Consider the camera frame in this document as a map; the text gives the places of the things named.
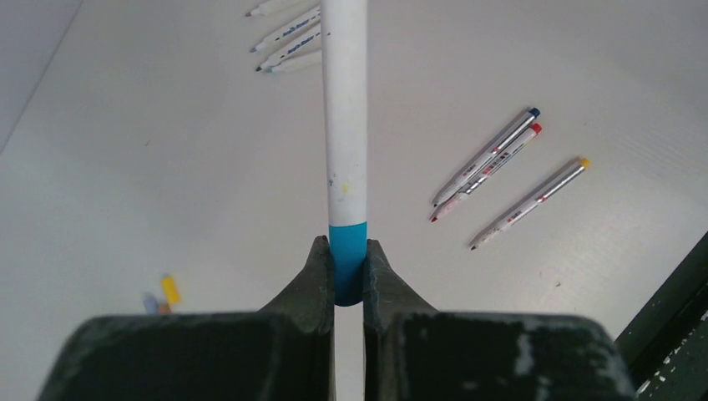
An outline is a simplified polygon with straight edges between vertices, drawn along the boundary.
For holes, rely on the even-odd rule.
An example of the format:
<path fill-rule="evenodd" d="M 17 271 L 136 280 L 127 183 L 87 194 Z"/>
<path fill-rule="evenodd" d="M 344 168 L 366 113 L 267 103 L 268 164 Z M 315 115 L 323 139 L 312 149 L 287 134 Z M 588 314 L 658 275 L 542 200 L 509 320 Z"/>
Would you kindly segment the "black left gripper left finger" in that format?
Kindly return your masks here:
<path fill-rule="evenodd" d="M 91 318 L 63 345 L 41 400 L 333 400 L 334 273 L 318 236 L 255 312 Z"/>

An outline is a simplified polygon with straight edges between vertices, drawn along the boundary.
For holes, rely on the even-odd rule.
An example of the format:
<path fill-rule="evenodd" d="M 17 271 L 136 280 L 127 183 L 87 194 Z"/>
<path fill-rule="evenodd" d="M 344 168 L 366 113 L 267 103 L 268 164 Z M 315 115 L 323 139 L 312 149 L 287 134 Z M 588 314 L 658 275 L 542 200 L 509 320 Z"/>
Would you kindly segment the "light blue pen cap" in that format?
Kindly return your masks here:
<path fill-rule="evenodd" d="M 159 302 L 157 298 L 151 293 L 145 293 L 143 296 L 144 310 L 149 315 L 156 315 L 159 313 Z"/>

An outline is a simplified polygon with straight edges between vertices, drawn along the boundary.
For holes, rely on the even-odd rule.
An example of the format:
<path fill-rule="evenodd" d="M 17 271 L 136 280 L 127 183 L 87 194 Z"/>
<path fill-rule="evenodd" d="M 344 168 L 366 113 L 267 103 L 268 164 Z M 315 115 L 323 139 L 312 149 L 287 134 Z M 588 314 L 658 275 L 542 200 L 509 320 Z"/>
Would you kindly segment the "white blue capped marker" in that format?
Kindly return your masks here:
<path fill-rule="evenodd" d="M 329 242 L 340 307 L 361 301 L 367 254 L 367 6 L 321 4 Z"/>

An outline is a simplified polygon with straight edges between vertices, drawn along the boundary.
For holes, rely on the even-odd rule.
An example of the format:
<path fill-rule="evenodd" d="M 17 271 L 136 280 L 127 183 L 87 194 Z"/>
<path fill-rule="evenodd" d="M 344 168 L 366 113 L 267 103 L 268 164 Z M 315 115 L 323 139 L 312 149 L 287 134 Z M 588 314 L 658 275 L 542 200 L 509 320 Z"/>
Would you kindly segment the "white green marker pen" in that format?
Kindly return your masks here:
<path fill-rule="evenodd" d="M 313 47 L 313 43 L 321 36 L 321 24 L 308 28 L 304 33 L 292 39 L 289 43 L 283 45 L 280 49 L 270 54 L 263 63 L 255 68 L 256 72 L 261 72 L 270 67 L 274 67 L 289 58 L 292 58 L 305 49 Z"/>

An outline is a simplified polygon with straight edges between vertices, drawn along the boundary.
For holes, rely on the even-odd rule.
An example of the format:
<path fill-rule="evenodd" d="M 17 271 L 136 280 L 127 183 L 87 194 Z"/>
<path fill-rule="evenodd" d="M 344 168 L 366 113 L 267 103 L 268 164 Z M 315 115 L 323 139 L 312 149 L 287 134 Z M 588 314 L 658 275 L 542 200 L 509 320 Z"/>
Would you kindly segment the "white brown capped marker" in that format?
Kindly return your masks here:
<path fill-rule="evenodd" d="M 302 0 L 267 0 L 245 14 L 246 17 L 267 16 L 290 8 Z"/>

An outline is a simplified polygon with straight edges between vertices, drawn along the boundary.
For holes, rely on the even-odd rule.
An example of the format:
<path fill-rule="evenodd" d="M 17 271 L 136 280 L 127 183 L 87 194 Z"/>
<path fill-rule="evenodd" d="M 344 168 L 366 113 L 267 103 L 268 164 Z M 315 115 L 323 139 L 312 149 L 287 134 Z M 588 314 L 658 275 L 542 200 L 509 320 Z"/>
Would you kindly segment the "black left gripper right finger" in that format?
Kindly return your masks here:
<path fill-rule="evenodd" d="M 439 311 L 367 243 L 367 400 L 632 400 L 613 340 L 579 316 Z"/>

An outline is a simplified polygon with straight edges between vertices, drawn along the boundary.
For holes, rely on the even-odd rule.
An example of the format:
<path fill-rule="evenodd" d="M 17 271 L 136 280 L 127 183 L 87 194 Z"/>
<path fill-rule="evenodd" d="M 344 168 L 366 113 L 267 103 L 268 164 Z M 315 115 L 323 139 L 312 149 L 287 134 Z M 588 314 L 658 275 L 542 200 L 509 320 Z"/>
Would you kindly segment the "white red marker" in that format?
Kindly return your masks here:
<path fill-rule="evenodd" d="M 438 205 L 432 213 L 430 222 L 436 222 L 452 211 L 459 203 L 467 199 L 482 183 L 488 180 L 497 170 L 501 169 L 511 158 L 513 158 L 525 145 L 535 139 L 541 132 L 542 127 L 538 123 L 531 124 L 514 142 L 512 142 L 500 154 L 494 156 L 491 161 L 483 167 L 461 188 Z"/>

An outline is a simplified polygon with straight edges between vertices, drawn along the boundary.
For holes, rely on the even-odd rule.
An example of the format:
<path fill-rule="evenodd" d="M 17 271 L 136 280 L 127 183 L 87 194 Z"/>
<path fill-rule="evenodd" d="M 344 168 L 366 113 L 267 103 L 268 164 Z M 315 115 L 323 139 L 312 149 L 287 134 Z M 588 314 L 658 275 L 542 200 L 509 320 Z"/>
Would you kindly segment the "white yellow marker pen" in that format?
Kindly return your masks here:
<path fill-rule="evenodd" d="M 490 223 L 488 227 L 481 230 L 470 241 L 468 248 L 471 251 L 475 251 L 478 248 L 488 244 L 491 240 L 507 231 L 510 227 L 521 221 L 525 216 L 530 214 L 545 201 L 557 194 L 567 184 L 575 180 L 579 175 L 583 174 L 590 166 L 591 162 L 589 159 L 584 157 L 577 157 L 569 161 L 558 171 L 554 172 L 542 184 L 538 185 L 516 204 L 498 216 Z"/>

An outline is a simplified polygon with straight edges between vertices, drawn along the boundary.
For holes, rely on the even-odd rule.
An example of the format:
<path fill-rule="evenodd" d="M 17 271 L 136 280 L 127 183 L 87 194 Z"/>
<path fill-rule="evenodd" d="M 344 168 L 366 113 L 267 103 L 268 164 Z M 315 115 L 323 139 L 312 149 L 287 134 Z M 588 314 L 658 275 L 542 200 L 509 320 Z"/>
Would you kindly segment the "yellow pen cap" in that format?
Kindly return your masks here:
<path fill-rule="evenodd" d="M 176 281 L 170 275 L 161 277 L 160 284 L 163 289 L 165 301 L 170 305 L 176 305 L 181 301 L 180 291 L 176 285 Z"/>

